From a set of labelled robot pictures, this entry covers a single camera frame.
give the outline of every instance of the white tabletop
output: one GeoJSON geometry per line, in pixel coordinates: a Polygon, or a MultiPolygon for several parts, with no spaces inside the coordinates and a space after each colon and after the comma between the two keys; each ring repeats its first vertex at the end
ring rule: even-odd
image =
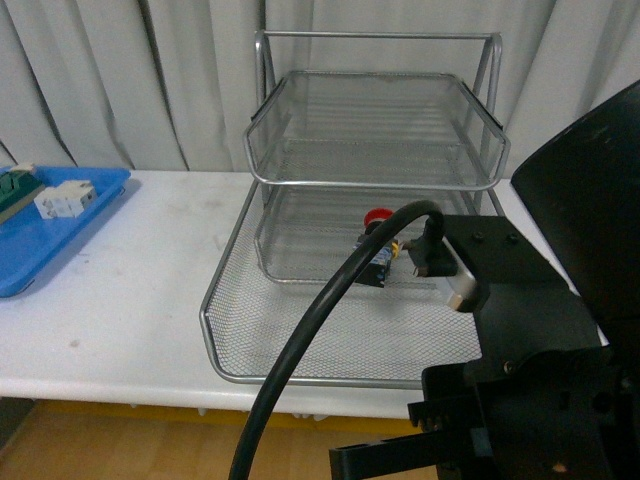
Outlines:
{"type": "MultiPolygon", "coordinates": [[[[258,386],[215,373],[198,315],[250,184],[249,174],[132,172],[33,285],[0,299],[0,396],[248,410],[258,386]]],[[[548,257],[510,185],[496,192],[548,257]]],[[[276,411],[406,418],[421,399],[287,387],[276,411]]]]}

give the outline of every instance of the wire mesh tray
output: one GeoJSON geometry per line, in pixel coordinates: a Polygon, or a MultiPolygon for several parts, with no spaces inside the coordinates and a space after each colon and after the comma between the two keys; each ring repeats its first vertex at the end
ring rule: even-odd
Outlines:
{"type": "MultiPolygon", "coordinates": [[[[300,192],[290,193],[295,199],[300,192]]],[[[451,205],[444,205],[445,210],[451,205]]],[[[264,380],[322,288],[317,282],[274,282],[263,274],[255,249],[260,227],[263,234],[269,228],[262,222],[263,212],[256,183],[200,315],[214,368],[240,383],[264,380]]],[[[347,255],[353,240],[349,236],[347,255]]],[[[472,315],[446,307],[434,281],[383,289],[354,285],[321,328],[291,383],[419,389],[424,368],[479,357],[472,315]]]]}
{"type": "Polygon", "coordinates": [[[482,190],[509,142],[454,75],[290,72],[245,133],[270,185],[482,190]]]}
{"type": "MultiPolygon", "coordinates": [[[[450,214],[496,215],[488,192],[277,187],[256,229],[255,246],[262,272],[274,282],[326,283],[347,259],[364,233],[365,214],[376,207],[396,210],[420,198],[429,198],[450,214]]],[[[418,238],[424,219],[405,228],[398,240],[418,238]]],[[[424,288],[413,275],[406,252],[392,262],[386,286],[424,288]]]]}

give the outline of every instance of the blue tray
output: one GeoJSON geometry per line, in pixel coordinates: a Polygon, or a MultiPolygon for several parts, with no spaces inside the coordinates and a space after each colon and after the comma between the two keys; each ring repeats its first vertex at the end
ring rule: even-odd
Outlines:
{"type": "Polygon", "coordinates": [[[129,178],[121,168],[38,167],[47,187],[65,180],[90,180],[98,198],[77,218],[43,220],[33,202],[0,225],[0,297],[20,293],[62,248],[117,195],[129,178]]]}

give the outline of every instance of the curtain fold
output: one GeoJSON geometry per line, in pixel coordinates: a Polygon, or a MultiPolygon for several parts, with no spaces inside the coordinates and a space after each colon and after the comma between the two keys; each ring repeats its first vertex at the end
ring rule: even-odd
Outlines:
{"type": "MultiPolygon", "coordinates": [[[[0,0],[0,165],[246,170],[261,0],[0,0]]],[[[266,0],[279,30],[500,31],[506,174],[640,77],[639,0],[266,0]]],[[[274,39],[293,68],[448,71],[480,46],[274,39]]]]}
{"type": "Polygon", "coordinates": [[[73,165],[58,142],[6,4],[0,1],[0,141],[18,162],[73,165]]]}

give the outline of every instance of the black cable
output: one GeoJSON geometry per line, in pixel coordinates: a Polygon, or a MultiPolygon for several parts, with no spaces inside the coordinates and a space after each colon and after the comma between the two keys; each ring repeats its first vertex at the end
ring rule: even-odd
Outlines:
{"type": "Polygon", "coordinates": [[[230,480],[249,478],[260,437],[282,390],[338,301],[382,247],[403,228],[423,215],[429,215],[429,221],[433,222],[432,226],[436,227],[434,230],[440,232],[439,237],[442,239],[444,217],[437,204],[421,200],[405,205],[362,242],[307,309],[258,392],[236,447],[229,472],[230,480]]]}

